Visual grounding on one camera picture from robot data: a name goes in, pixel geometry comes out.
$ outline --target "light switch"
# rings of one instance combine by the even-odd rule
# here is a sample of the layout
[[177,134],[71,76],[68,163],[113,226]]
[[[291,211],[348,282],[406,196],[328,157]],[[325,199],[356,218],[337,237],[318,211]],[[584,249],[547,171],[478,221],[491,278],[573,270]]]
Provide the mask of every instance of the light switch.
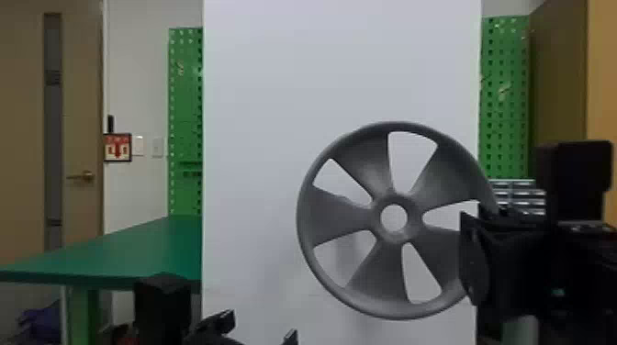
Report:
[[143,136],[133,136],[133,156],[143,156]]
[[162,158],[165,155],[165,143],[163,138],[152,139],[152,157]]

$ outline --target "door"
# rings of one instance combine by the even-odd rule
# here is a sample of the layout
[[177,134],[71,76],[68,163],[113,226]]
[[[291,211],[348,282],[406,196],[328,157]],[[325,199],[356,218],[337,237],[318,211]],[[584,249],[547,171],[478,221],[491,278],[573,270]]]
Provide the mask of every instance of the door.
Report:
[[98,0],[2,0],[0,264],[50,227],[64,245],[102,232],[101,28]]

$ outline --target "wheel rim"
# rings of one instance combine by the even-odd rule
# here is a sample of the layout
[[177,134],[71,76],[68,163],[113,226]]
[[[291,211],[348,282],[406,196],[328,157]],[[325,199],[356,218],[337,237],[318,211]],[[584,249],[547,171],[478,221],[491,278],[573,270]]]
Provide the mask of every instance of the wheel rim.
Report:
[[[394,189],[388,136],[407,132],[430,139],[437,148],[407,193]],[[373,199],[358,205],[314,185],[321,167],[336,161]],[[311,271],[347,306],[373,317],[413,319],[448,308],[465,296],[458,280],[458,231],[424,224],[422,216],[435,208],[477,200],[488,210],[498,207],[487,178],[474,157],[454,139],[434,129],[408,122],[383,122],[360,128],[335,140],[313,162],[297,202],[297,235]],[[381,211],[402,206],[407,224],[397,233],[383,228]],[[370,230],[376,244],[346,286],[336,284],[315,255],[320,244]],[[402,247],[411,243],[442,288],[435,298],[412,303],[402,270]]]

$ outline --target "white backdrop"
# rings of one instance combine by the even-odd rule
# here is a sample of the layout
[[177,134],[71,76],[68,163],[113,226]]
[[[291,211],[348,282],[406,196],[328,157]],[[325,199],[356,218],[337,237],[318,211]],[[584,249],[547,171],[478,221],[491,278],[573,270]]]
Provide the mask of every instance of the white backdrop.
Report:
[[[205,314],[236,309],[234,337],[251,345],[277,344],[290,328],[306,345],[473,343],[467,302],[388,322],[333,299],[302,258],[295,211],[313,159],[371,122],[420,122],[476,153],[479,21],[479,0],[204,1]],[[395,178],[417,174],[429,148],[396,150]],[[359,197],[341,178],[322,183]],[[457,212],[432,220],[455,226]],[[350,247],[366,241],[320,257],[346,268]],[[416,292],[430,295],[423,266],[407,264]]]

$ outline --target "red sign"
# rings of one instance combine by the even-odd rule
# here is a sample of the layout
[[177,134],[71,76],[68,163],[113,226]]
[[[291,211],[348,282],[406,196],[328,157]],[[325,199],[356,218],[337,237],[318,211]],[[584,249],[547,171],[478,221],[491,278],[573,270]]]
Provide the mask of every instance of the red sign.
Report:
[[105,161],[131,161],[130,133],[105,135]]

